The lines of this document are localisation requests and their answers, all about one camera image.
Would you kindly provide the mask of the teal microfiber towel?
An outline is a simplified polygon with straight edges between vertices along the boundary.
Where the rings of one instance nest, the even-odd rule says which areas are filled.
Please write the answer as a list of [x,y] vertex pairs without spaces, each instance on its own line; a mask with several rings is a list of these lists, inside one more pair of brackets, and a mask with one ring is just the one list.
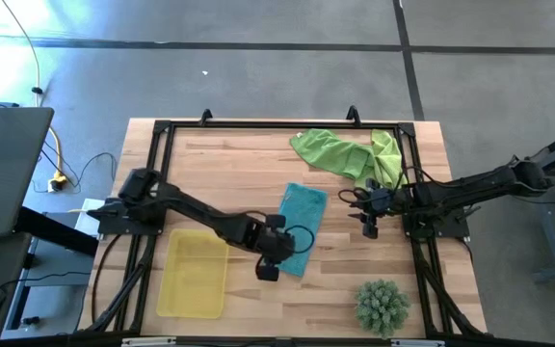
[[284,231],[295,238],[294,254],[279,264],[278,268],[289,275],[302,278],[315,246],[322,224],[328,194],[298,183],[288,183],[279,207],[279,214],[286,217]]

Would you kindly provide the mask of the green cloth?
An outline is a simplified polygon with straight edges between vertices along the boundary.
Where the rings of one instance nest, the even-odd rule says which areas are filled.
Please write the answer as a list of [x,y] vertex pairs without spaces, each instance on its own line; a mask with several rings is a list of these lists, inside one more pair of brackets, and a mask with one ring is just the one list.
[[312,128],[294,135],[290,146],[310,166],[362,184],[375,177],[372,148],[340,139],[328,129]]

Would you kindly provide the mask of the grey side table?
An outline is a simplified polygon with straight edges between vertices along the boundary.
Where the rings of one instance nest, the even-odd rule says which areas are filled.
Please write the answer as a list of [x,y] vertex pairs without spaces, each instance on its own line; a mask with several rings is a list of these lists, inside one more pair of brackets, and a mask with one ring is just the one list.
[[[39,213],[73,228],[77,219],[68,212]],[[12,301],[1,337],[71,334],[79,324],[94,256],[29,235],[20,282],[10,286]]]

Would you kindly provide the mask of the green microfiber towel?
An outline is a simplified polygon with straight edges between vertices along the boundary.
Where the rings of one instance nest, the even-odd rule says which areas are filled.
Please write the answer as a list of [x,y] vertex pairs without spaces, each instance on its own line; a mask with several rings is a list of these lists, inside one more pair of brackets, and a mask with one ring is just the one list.
[[375,179],[382,187],[398,188],[407,183],[402,170],[402,152],[397,140],[387,131],[372,129],[371,144],[360,147],[362,167],[355,178],[355,186],[364,188],[368,178]]

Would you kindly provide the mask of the white box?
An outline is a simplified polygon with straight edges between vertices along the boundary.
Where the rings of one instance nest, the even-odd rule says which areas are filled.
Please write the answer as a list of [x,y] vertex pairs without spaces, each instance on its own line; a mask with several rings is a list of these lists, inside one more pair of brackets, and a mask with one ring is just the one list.
[[81,208],[68,210],[68,213],[77,214],[74,228],[89,236],[101,239],[101,236],[98,235],[99,221],[89,216],[87,212],[103,206],[104,203],[104,200],[85,199]]

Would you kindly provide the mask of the yellow plastic basket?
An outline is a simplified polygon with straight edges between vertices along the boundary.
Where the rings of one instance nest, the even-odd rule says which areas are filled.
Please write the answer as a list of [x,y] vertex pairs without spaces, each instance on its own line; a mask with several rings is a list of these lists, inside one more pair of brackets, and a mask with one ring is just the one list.
[[156,313],[217,319],[222,315],[229,246],[209,230],[175,229],[170,237]]

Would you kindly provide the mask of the yellow power plug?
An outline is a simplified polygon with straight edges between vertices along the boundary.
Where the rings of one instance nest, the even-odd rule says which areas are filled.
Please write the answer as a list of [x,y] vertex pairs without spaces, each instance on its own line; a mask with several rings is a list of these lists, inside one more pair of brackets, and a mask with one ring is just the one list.
[[68,179],[62,173],[55,173],[52,178],[48,180],[48,193],[60,192],[65,189]]

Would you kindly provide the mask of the silver edge bracket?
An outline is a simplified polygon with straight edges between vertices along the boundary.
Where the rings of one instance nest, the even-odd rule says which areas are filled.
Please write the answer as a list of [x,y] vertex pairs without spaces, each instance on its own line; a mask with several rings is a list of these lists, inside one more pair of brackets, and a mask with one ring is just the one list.
[[446,347],[442,340],[431,339],[391,339],[391,347]]
[[177,345],[171,336],[139,336],[124,338],[120,347],[173,347]]

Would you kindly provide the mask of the dark grey flat panel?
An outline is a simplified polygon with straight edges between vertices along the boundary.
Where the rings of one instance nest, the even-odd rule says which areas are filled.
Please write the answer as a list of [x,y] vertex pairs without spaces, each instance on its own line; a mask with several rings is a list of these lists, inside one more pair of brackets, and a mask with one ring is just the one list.
[[13,232],[38,163],[51,108],[0,108],[0,237]]

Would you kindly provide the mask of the black desk beam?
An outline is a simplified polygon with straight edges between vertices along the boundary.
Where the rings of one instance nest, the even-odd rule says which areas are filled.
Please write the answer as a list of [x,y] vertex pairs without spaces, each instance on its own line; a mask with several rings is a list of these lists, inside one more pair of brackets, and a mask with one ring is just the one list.
[[98,247],[98,240],[94,236],[68,227],[27,207],[20,208],[13,230],[29,233],[38,239],[89,256],[95,256]]

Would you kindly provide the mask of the artificial green plant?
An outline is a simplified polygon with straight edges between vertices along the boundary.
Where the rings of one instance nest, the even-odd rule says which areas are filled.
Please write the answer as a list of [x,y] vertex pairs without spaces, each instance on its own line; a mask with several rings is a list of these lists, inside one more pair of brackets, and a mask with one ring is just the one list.
[[356,292],[355,317],[368,333],[387,338],[404,327],[410,299],[392,280],[367,281]]

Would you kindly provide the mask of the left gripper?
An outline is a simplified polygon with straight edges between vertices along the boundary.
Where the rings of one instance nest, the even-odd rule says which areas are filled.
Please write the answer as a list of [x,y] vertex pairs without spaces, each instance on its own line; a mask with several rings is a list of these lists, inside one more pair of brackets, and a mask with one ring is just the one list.
[[[286,217],[283,215],[267,215],[265,225],[267,228],[262,228],[254,239],[252,250],[266,260],[280,264],[294,254],[295,238],[289,233],[272,230],[285,228]],[[274,265],[259,265],[256,267],[256,277],[264,281],[278,281],[279,268]]]

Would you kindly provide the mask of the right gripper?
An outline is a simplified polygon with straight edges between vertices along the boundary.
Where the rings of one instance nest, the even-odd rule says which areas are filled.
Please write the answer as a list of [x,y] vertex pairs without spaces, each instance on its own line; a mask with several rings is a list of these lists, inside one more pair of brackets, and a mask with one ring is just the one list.
[[362,234],[369,239],[378,238],[376,220],[392,211],[395,192],[388,188],[381,188],[380,183],[374,178],[365,180],[365,188],[369,191],[368,202],[364,204],[366,215]]

